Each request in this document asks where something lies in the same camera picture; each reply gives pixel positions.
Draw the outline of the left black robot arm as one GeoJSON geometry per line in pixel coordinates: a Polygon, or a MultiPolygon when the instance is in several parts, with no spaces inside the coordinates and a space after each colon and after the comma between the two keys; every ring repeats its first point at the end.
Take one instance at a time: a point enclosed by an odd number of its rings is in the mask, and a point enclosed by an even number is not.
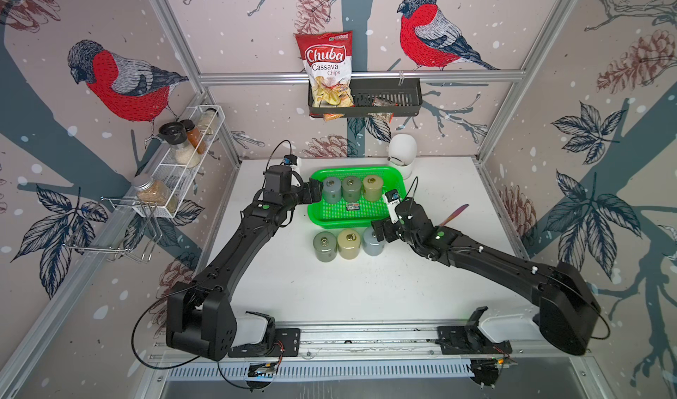
{"type": "Polygon", "coordinates": [[[287,165],[266,169],[263,187],[240,212],[231,240],[202,272],[188,284],[176,284],[167,295],[168,347],[214,361],[227,355],[238,330],[230,305],[236,286],[295,207],[320,202],[322,191],[322,182],[305,181],[287,165]]]}

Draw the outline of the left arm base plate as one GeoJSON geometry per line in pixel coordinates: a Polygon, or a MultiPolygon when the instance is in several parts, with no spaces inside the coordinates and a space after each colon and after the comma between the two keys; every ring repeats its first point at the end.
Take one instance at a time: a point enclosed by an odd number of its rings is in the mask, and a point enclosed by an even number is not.
{"type": "Polygon", "coordinates": [[[299,328],[276,328],[264,336],[259,344],[245,344],[232,348],[229,358],[297,357],[301,341],[299,328]]]}

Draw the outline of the dark green tea canister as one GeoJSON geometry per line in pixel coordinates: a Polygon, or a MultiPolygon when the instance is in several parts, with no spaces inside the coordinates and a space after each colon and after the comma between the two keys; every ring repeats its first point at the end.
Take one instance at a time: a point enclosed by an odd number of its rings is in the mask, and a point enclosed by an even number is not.
{"type": "Polygon", "coordinates": [[[321,231],[313,238],[316,258],[321,262],[331,262],[338,254],[338,243],[335,235],[329,231],[321,231]]]}

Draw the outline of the olive yellow tea canister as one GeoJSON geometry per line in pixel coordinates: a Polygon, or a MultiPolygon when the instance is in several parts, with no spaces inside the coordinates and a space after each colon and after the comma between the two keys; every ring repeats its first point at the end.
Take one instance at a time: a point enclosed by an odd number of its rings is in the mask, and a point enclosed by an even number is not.
{"type": "Polygon", "coordinates": [[[361,251],[361,236],[354,229],[345,229],[338,235],[337,244],[341,257],[353,260],[361,251]]]}

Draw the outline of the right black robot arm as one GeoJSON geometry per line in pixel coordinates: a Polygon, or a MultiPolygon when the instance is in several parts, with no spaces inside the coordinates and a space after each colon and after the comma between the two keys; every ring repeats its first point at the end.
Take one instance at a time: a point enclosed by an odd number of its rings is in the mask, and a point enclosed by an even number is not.
{"type": "Polygon", "coordinates": [[[434,225],[423,206],[407,198],[395,217],[371,223],[377,239],[402,240],[419,256],[500,284],[539,308],[536,325],[555,348],[585,355],[601,309],[580,272],[567,262],[535,264],[487,247],[461,231],[434,225]]]}

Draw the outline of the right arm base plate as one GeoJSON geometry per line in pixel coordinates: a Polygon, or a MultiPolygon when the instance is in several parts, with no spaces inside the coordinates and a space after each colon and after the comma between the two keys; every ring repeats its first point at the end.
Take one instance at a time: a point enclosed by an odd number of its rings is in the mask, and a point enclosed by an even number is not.
{"type": "Polygon", "coordinates": [[[466,326],[437,327],[437,340],[442,355],[511,355],[509,341],[494,343],[477,328],[466,326]]]}

